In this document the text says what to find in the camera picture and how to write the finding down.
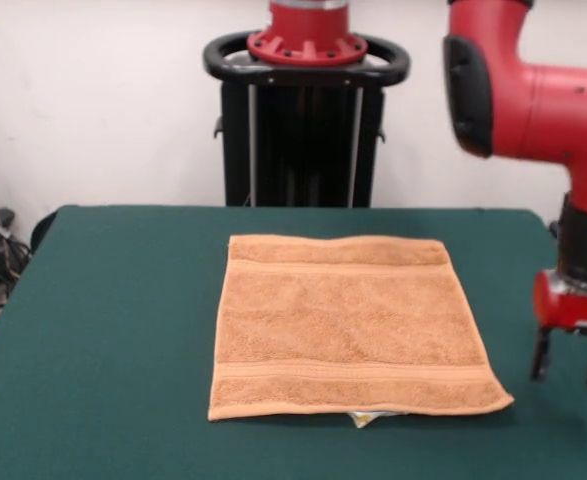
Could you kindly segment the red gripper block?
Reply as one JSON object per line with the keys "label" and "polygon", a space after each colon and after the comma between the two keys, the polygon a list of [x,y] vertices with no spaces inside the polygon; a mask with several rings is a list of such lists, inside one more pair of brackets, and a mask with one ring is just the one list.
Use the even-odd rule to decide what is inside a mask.
{"label": "red gripper block", "polygon": [[552,329],[587,333],[587,287],[569,282],[557,271],[542,271],[535,278],[533,303],[540,327],[530,379],[542,382],[550,365]]}

